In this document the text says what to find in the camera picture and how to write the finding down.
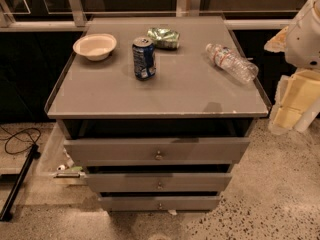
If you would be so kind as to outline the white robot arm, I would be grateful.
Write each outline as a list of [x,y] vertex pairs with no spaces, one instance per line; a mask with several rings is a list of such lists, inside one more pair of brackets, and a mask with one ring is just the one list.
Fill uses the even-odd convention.
[[286,62],[296,67],[294,74],[279,80],[268,128],[276,135],[292,129],[304,132],[319,114],[320,0],[308,0],[264,49],[283,52]]

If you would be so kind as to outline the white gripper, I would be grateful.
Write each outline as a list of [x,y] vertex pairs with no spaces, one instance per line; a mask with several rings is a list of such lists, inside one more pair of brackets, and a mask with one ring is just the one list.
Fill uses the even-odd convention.
[[[288,26],[266,42],[264,49],[279,53],[286,50]],[[275,93],[268,129],[275,135],[285,134],[292,128],[305,131],[319,113],[320,72],[299,69],[290,78],[282,76]]]

